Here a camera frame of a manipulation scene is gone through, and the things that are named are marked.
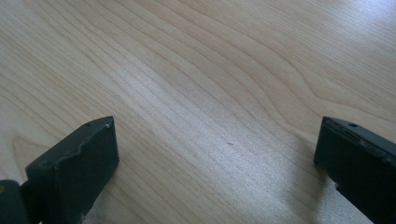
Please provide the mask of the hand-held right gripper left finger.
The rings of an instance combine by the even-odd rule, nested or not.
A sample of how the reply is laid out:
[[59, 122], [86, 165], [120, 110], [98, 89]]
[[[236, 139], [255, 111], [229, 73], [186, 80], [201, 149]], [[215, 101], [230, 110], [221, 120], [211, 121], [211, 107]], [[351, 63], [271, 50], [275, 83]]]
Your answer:
[[80, 224], [119, 164], [113, 117], [80, 126], [26, 167], [33, 224]]

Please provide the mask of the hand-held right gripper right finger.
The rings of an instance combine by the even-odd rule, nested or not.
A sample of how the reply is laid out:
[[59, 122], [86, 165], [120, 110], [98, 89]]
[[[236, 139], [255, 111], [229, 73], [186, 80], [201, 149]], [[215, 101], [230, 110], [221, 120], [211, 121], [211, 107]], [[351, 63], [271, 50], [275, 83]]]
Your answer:
[[322, 119], [314, 164], [374, 224], [396, 224], [396, 144], [355, 123]]

